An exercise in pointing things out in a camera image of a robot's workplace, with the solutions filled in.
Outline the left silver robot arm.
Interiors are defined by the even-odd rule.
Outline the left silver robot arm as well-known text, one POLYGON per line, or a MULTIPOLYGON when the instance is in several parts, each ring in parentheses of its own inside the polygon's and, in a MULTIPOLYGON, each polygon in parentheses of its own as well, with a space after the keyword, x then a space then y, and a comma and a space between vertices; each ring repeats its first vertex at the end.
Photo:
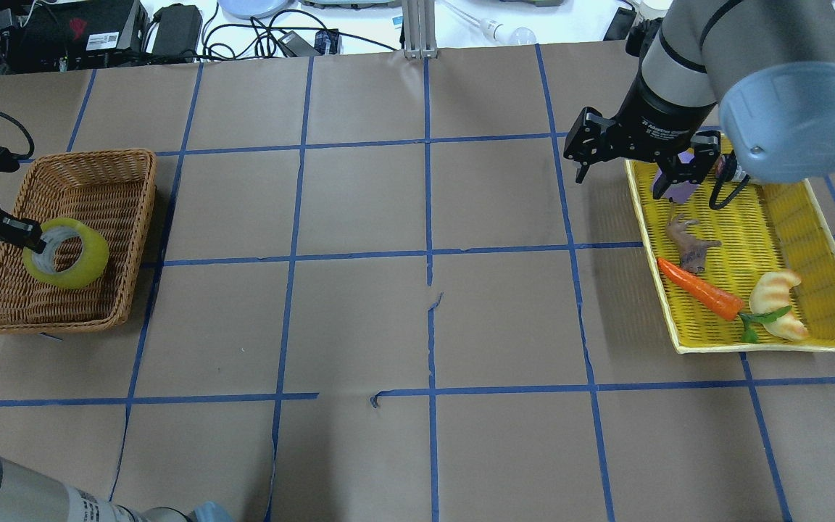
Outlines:
POLYGON ((0 456, 0 521, 231 521, 221 505, 205 502, 190 513, 171 507, 137 512, 90 495, 0 456))

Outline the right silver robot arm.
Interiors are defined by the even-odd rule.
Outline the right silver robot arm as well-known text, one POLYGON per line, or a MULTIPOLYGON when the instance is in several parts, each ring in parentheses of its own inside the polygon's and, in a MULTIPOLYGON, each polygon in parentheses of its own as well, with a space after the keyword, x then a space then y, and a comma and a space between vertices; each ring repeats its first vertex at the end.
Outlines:
POLYGON ((654 163, 654 199, 705 182, 796 183, 835 173, 835 9, 829 1, 673 1, 626 39, 639 60, 616 115, 582 109, 563 155, 654 163))

